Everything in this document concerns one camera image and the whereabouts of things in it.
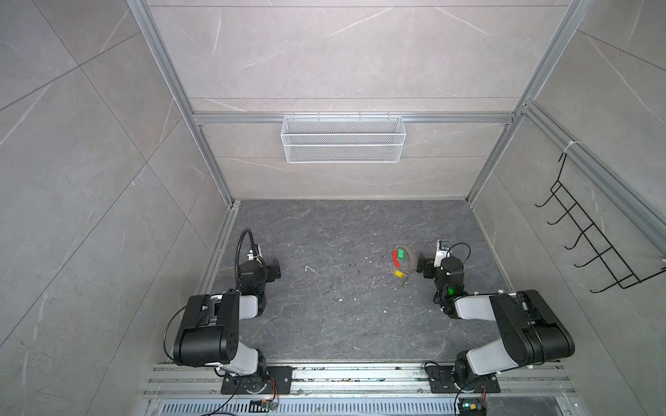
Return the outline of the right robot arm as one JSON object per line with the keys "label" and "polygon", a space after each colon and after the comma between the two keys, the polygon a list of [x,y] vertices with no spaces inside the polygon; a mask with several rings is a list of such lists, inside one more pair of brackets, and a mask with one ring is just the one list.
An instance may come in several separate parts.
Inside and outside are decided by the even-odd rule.
{"label": "right robot arm", "polygon": [[447,317],[493,322],[499,331],[497,340],[456,355],[452,378],[459,390],[488,388],[499,372],[574,354],[574,339],[538,291],[470,294],[464,287],[464,263],[454,256],[421,255],[416,271],[435,283],[434,303]]}

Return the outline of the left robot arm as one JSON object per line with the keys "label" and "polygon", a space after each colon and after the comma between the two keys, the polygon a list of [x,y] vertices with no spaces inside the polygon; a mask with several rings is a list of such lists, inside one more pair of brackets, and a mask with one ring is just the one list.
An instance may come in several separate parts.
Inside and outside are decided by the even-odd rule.
{"label": "left robot arm", "polygon": [[164,332],[168,359],[184,367],[211,367],[222,379],[224,395],[279,395],[291,391],[293,367],[270,367],[263,352],[240,340],[240,323],[260,317],[266,305],[265,286],[281,278],[277,260],[255,258],[237,265],[234,289],[221,294],[190,296],[174,315],[181,317],[174,340]]}

